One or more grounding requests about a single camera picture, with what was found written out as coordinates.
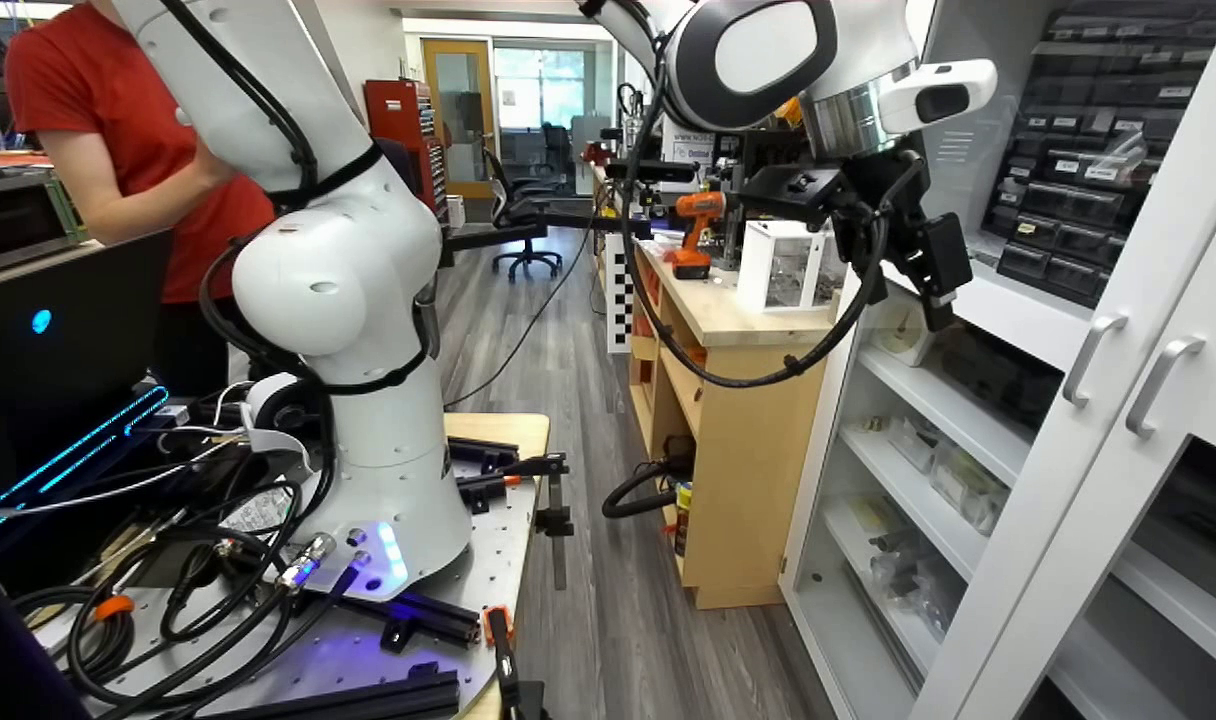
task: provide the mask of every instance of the workbench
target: workbench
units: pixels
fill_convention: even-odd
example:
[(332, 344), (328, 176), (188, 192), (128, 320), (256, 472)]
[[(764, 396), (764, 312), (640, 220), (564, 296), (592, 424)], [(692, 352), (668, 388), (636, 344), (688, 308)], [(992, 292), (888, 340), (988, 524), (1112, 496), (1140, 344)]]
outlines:
[[(444, 416), (448, 436), (464, 440), (492, 440), (492, 444), (516, 444), (520, 456), (544, 456), (548, 452), (548, 416), (468, 416), (452, 412)], [(468, 552), (444, 568), (440, 576), (416, 584), (420, 596), (436, 596), (444, 604), (460, 608), (512, 608), (520, 604), (520, 580), (528, 560), (528, 536), (532, 536), (532, 508), (536, 488), (516, 484), (508, 488), (504, 504), (492, 504), (492, 512), (472, 516), (472, 544)], [(136, 596), (136, 628), (140, 640), (132, 648), (144, 652), (156, 644), (152, 628), (160, 620), (164, 592)], [(256, 672), (244, 688), (220, 696), (208, 712), (236, 712), (256, 704), (280, 704), (280, 700), (304, 700), (304, 696), (328, 696), (344, 688), (372, 688), (404, 680), (416, 664), (440, 664), (440, 672), (460, 676), (460, 700), (468, 720), (496, 720), (500, 716), (500, 688), (496, 688), (496, 656), (488, 644), (476, 644), (468, 652), (440, 644), (432, 636), (412, 636), (412, 644), (392, 656), (380, 648), (380, 620), (328, 608), (296, 644), (288, 644), (264, 672)], [(264, 640), (268, 624), (260, 624), (248, 644), (232, 648), (220, 664), (212, 664), (196, 684), (220, 680), (228, 668), (244, 664), (248, 652)], [(152, 680), (176, 672), (188, 656), (204, 652), (200, 640), (160, 652), (156, 664), (144, 664), (140, 672), (124, 676), (116, 684), (120, 692), (140, 692)]]
[(632, 300), (628, 396), (648, 456), (660, 460), (676, 436), (696, 440), (688, 520), (676, 524), (680, 512), (664, 508), (676, 576), (696, 592), (696, 608), (780, 604), (776, 576), (824, 364), (772, 388), (716, 388), (660, 344), (640, 292), (684, 356), (720, 376), (780, 372), (784, 356), (804, 356), (832, 328), (832, 304), (748, 312), (736, 304), (732, 272), (676, 280), (668, 248), (636, 244), (644, 288)]

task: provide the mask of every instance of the white box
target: white box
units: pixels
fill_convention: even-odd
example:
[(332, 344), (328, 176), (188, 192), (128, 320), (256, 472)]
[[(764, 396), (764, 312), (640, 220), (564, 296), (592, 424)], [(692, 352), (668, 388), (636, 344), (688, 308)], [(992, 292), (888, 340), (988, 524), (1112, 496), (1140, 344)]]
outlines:
[(800, 312), (832, 300), (832, 232), (796, 220), (748, 220), (736, 276), (736, 304), (748, 312)]

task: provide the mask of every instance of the person's arm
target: person's arm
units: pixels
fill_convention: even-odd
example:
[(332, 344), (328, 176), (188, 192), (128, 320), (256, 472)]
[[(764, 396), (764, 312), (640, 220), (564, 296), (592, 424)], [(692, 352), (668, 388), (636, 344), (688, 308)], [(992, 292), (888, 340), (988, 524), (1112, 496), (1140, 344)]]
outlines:
[(88, 236), (104, 244), (172, 232), (208, 192), (232, 180), (232, 172), (200, 144), (196, 160), (164, 184), (124, 196), (100, 132), (40, 132), (40, 144), (80, 208)]

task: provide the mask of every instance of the person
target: person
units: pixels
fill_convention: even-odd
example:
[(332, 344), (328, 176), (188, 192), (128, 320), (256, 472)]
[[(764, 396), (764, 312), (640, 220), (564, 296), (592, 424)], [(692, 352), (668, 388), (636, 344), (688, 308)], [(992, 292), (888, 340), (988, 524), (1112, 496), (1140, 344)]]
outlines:
[[(12, 120), (48, 152), (88, 236), (172, 236), (152, 372), (176, 396), (228, 384), (228, 344), (204, 324), (200, 280), (232, 244), (272, 224), (272, 200), (180, 124), (176, 100), (124, 32), (112, 0), (84, 0), (12, 40)], [(236, 316), (232, 284), (216, 300)]]

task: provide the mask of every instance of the drawer handle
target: drawer handle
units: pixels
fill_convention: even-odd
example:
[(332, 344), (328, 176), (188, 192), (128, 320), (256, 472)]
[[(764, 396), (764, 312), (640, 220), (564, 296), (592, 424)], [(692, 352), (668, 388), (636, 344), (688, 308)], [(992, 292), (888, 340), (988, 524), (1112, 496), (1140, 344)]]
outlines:
[(1084, 336), (1084, 344), (1080, 344), (1080, 356), (1076, 356), (1076, 364), (1072, 364), (1072, 372), (1064, 376), (1064, 388), (1060, 388), (1060, 396), (1064, 396), (1068, 404), (1076, 404), (1076, 408), (1088, 404), (1088, 396), (1080, 392), (1080, 384), (1084, 384), (1084, 376), (1088, 376), (1088, 364), (1092, 364), (1100, 340), (1104, 340), (1108, 332), (1120, 332), (1124, 324), (1128, 324), (1128, 316), (1092, 316), (1092, 328), (1088, 328), (1088, 336)]
[(1160, 392), (1164, 392), (1164, 384), (1168, 384), (1176, 360), (1200, 356), (1200, 348), (1204, 348), (1200, 336), (1180, 336), (1180, 340), (1168, 340), (1168, 344), (1164, 344), (1156, 368), (1144, 376), (1144, 384), (1140, 384), (1140, 392), (1136, 392), (1136, 400), (1132, 400), (1132, 408), (1128, 408), (1128, 416), (1124, 416), (1124, 428), (1128, 428), (1132, 436), (1152, 436), (1152, 432), (1156, 432), (1152, 424), (1144, 424), (1144, 416), (1148, 416), (1152, 404), (1160, 400)]

